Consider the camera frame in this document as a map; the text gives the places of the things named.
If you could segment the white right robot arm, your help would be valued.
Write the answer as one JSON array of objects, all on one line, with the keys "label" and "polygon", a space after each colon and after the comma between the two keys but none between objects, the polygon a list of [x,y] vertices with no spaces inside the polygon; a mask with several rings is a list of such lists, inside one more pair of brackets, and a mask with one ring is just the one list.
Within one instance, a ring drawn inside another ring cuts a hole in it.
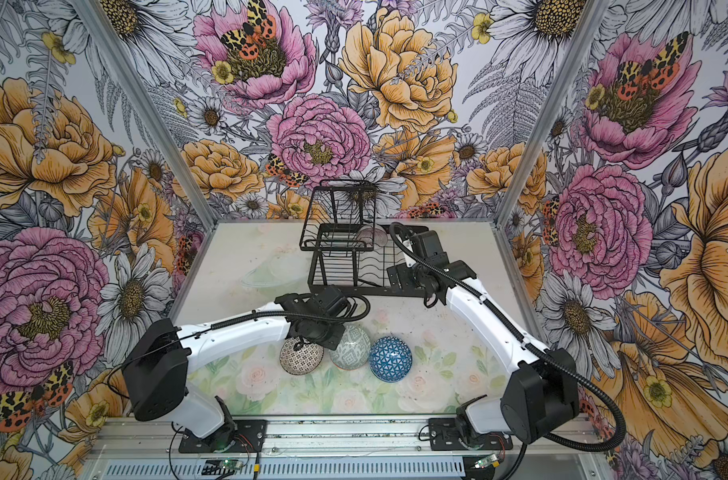
[{"label": "white right robot arm", "polygon": [[388,233],[404,254],[403,262],[388,269],[393,288],[420,295],[427,308],[447,307],[472,327],[505,370],[500,397],[481,395],[459,407],[458,429],[466,441],[508,433],[529,445],[578,416],[578,382],[553,365],[572,367],[568,354],[548,350],[517,324],[467,263],[449,259],[436,231],[393,223]]}]

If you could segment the purple striped bowl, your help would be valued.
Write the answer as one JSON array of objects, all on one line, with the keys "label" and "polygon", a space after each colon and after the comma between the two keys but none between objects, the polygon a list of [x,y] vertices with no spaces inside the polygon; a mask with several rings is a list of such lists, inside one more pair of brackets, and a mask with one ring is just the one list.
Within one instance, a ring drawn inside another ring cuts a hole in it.
[{"label": "purple striped bowl", "polygon": [[375,250],[385,247],[389,235],[379,225],[365,225],[355,235],[356,246],[362,250]]}]

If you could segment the green patterned bowl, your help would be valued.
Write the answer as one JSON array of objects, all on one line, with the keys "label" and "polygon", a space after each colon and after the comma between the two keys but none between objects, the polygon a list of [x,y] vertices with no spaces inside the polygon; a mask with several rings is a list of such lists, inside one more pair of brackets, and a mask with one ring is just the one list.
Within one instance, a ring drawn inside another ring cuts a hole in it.
[{"label": "green patterned bowl", "polygon": [[330,351],[330,359],[342,370],[357,370],[368,363],[371,346],[370,335],[365,329],[349,325],[336,349]]}]

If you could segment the blue triangle pattern bowl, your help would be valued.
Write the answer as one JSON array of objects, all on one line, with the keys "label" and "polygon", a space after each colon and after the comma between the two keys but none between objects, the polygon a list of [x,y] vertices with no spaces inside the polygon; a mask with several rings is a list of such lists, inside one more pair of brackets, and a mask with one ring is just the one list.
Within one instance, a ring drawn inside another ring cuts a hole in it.
[{"label": "blue triangle pattern bowl", "polygon": [[369,365],[380,381],[397,383],[411,371],[413,355],[405,341],[396,336],[385,336],[372,345]]}]

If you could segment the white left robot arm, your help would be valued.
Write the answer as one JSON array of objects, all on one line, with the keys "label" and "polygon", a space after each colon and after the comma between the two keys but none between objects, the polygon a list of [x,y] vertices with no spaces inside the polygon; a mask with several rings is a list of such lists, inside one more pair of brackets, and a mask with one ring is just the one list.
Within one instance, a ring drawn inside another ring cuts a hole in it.
[{"label": "white left robot arm", "polygon": [[159,320],[121,364],[134,417],[170,422],[210,449],[223,449],[238,427],[225,401],[200,391],[189,375],[241,351],[287,339],[296,339],[301,347],[334,349],[357,307],[356,300],[327,287],[319,293],[285,294],[214,323],[176,326]]}]

